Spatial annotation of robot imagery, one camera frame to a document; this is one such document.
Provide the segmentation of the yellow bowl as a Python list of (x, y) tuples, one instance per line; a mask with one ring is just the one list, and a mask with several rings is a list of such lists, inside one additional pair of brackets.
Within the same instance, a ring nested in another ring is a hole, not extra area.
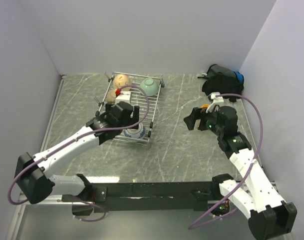
[(202, 107), (201, 107), (201, 112), (202, 113), (207, 113), (208, 112), (208, 107), (209, 107), (210, 105), (209, 104), (204, 104), (204, 105), (202, 105)]

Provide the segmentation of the white and blue floral bowl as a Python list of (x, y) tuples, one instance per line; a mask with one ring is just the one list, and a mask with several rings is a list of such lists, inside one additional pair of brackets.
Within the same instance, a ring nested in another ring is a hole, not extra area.
[(138, 129), (134, 129), (134, 128), (125, 129), (123, 131), (123, 134), (127, 138), (128, 141), (137, 142), (137, 141), (145, 138), (146, 128), (142, 123), (140, 123), (138, 125)]

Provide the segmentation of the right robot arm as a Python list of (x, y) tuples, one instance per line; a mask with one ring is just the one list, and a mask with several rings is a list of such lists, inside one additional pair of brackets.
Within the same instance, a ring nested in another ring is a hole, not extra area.
[(209, 130), (217, 136), (220, 149), (236, 167), (241, 177), (236, 182), (229, 174), (212, 178), (210, 195), (229, 200), (248, 220), (250, 231), (257, 240), (269, 240), (292, 231), (297, 208), (287, 203), (271, 184), (254, 157), (255, 152), (247, 138), (238, 131), (237, 111), (230, 106), (195, 107), (184, 118), (188, 130)]

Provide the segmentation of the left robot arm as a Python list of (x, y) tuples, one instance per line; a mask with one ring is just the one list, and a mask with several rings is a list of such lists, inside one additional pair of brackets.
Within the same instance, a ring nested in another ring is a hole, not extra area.
[(48, 150), (35, 155), (22, 154), (17, 161), (14, 180), (31, 204), (50, 195), (72, 195), (89, 201), (94, 195), (93, 185), (82, 174), (57, 175), (65, 164), (83, 152), (95, 148), (120, 135), (124, 129), (139, 124), (140, 107), (121, 101), (97, 112), (78, 132)]

